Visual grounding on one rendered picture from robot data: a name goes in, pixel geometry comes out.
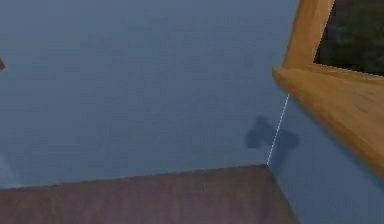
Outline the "wooden framed window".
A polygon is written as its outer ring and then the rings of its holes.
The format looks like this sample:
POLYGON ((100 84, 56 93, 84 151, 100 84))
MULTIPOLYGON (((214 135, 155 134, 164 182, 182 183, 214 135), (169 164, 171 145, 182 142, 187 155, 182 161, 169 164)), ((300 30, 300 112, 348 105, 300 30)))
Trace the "wooden framed window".
POLYGON ((316 64, 335 0, 298 0, 275 82, 384 179, 384 77, 316 64))

